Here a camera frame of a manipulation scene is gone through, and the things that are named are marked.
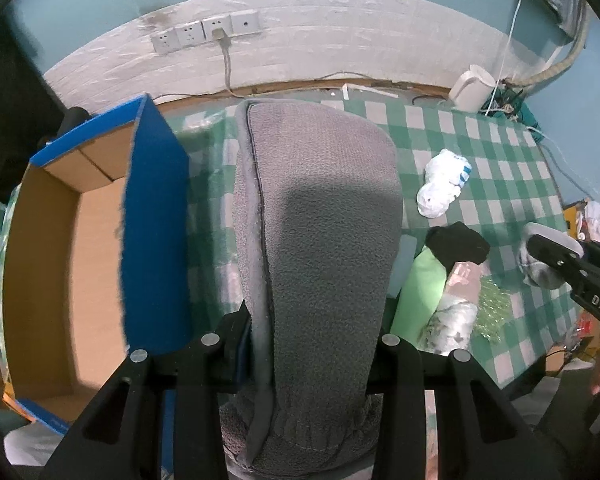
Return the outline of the black cabinet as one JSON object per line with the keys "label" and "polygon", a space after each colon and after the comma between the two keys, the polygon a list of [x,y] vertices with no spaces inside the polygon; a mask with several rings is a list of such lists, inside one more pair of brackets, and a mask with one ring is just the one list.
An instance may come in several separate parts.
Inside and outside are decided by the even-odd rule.
{"label": "black cabinet", "polygon": [[41,142],[58,133],[66,107],[0,18],[0,202],[8,201]]}

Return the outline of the white electric kettle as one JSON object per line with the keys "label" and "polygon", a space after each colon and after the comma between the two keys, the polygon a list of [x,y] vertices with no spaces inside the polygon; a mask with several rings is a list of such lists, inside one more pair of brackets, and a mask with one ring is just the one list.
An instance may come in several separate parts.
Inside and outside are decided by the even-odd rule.
{"label": "white electric kettle", "polygon": [[470,64],[449,92],[449,100],[460,112],[477,113],[495,89],[496,80],[483,67]]}

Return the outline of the white blue striped cloth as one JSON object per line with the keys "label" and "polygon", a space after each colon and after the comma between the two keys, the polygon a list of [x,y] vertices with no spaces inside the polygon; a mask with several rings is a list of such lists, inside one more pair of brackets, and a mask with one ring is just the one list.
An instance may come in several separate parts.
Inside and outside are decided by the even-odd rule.
{"label": "white blue striped cloth", "polygon": [[471,175],[468,159],[444,148],[427,162],[424,184],[416,195],[418,212],[425,218],[435,219],[445,214],[460,196]]}

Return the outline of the pink silver plastic bundle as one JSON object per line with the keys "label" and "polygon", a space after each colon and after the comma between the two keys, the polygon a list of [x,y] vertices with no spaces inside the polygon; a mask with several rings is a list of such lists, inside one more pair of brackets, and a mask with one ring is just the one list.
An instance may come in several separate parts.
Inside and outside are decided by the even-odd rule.
{"label": "pink silver plastic bundle", "polygon": [[480,290],[480,266],[470,261],[455,263],[436,310],[422,331],[420,348],[438,356],[467,350],[478,315]]}

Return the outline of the green sparkly mesh cloth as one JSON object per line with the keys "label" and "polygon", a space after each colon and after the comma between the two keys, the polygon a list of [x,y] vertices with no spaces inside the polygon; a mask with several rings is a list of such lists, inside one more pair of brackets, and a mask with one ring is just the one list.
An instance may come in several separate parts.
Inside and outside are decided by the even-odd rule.
{"label": "green sparkly mesh cloth", "polygon": [[474,331],[495,344],[502,339],[502,330],[510,318],[512,303],[509,293],[499,288],[490,276],[483,276],[480,285]]}

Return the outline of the green checkered tablecloth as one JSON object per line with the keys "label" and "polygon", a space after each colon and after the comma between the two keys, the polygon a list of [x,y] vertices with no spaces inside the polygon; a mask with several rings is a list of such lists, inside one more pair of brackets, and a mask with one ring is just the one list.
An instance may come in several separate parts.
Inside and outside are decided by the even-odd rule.
{"label": "green checkered tablecloth", "polygon": [[[568,289],[529,286],[518,268],[521,232],[528,223],[559,231],[566,227],[556,186],[532,135],[506,119],[402,100],[346,100],[338,93],[317,93],[311,99],[366,118],[390,134],[398,149],[403,233],[424,240],[433,226],[460,221],[490,244],[483,272],[508,293],[510,312],[496,336],[473,336],[471,351],[500,386],[524,374],[577,318]],[[242,301],[232,215],[235,110],[235,104],[219,102],[164,113],[189,156],[188,278],[196,333],[214,327]],[[450,209],[428,220],[418,213],[415,195],[426,163],[444,148],[466,157],[472,171]]]}

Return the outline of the white wall socket strip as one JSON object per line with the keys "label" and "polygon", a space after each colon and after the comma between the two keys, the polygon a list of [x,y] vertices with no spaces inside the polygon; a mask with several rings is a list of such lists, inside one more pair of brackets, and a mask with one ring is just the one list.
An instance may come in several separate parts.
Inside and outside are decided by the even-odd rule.
{"label": "white wall socket strip", "polygon": [[225,38],[258,34],[262,30],[260,13],[257,10],[245,10],[176,25],[155,32],[150,36],[150,41],[158,55],[165,55]]}

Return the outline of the grey white sock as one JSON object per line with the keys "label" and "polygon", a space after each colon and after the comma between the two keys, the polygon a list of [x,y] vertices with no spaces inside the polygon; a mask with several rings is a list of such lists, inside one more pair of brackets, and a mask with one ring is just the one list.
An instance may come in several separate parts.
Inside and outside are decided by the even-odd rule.
{"label": "grey white sock", "polygon": [[557,261],[569,255],[584,256],[582,245],[567,233],[530,222],[522,229],[518,250],[518,266],[524,282],[530,286],[553,290],[566,280],[558,270]]}

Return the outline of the black cloth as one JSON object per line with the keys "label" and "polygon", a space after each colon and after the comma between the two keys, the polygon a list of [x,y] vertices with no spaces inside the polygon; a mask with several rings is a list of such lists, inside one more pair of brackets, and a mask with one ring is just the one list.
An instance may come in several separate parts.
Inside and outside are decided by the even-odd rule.
{"label": "black cloth", "polygon": [[490,252],[490,244],[462,222],[434,226],[426,235],[425,246],[444,266],[447,274],[458,262],[472,262],[480,266]]}

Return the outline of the blue cardboard box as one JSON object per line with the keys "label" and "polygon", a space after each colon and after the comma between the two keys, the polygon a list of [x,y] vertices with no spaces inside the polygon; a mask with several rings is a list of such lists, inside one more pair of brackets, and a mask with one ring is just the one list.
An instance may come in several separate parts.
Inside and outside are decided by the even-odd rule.
{"label": "blue cardboard box", "polygon": [[149,96],[30,159],[0,281],[6,396],[55,434],[129,352],[192,339],[188,180],[188,156]]}

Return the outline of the grey fleece cloth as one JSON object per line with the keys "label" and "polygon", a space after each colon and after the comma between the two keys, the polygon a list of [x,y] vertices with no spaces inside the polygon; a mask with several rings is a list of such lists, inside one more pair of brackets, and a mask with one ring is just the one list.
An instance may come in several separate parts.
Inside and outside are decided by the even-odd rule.
{"label": "grey fleece cloth", "polygon": [[396,147],[368,120],[295,100],[236,110],[234,230],[253,375],[221,412],[246,471],[295,479],[376,446],[367,381],[398,252]]}

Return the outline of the teal plastic basket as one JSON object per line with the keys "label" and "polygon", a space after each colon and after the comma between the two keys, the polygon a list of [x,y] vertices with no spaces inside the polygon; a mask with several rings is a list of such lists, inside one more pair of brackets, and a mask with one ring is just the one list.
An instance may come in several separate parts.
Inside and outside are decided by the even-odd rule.
{"label": "teal plastic basket", "polygon": [[526,103],[526,97],[526,89],[502,84],[495,91],[493,101],[486,102],[484,110],[490,117],[506,118],[534,130],[540,130],[539,122]]}

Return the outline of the light green cloth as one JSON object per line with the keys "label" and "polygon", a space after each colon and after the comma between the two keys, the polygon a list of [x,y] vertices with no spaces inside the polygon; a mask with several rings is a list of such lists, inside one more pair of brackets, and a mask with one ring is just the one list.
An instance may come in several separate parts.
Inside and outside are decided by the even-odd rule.
{"label": "light green cloth", "polygon": [[417,347],[437,309],[447,278],[444,265],[427,246],[422,248],[401,288],[390,333]]}

